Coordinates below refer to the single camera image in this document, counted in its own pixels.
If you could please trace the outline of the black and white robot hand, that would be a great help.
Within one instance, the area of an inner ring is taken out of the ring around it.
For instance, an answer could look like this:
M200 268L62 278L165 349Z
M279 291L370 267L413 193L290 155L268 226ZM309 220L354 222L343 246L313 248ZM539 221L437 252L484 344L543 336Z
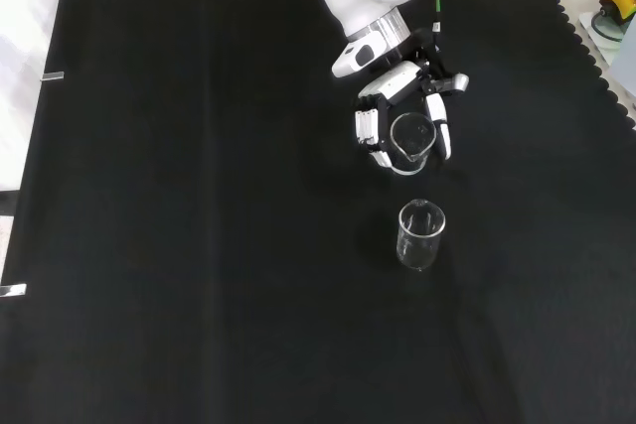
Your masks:
M424 28L381 65L389 69L365 86L356 101L358 144L380 167L402 176L418 174L432 152L448 160L452 149L443 98L464 92L469 77L446 68L437 34Z

